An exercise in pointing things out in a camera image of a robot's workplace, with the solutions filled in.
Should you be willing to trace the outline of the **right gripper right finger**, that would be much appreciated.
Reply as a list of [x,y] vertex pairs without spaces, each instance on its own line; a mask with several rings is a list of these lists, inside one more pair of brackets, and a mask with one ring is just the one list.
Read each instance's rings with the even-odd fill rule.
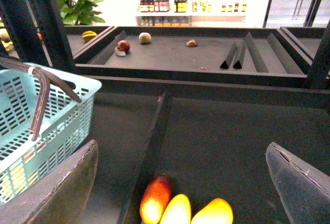
[[271,180],[291,223],[329,223],[329,176],[277,143],[266,162]]

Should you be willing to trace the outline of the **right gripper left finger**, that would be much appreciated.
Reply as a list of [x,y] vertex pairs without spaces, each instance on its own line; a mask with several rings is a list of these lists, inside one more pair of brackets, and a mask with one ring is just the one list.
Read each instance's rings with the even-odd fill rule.
[[1,206],[1,223],[80,223],[93,187],[98,145],[89,141]]

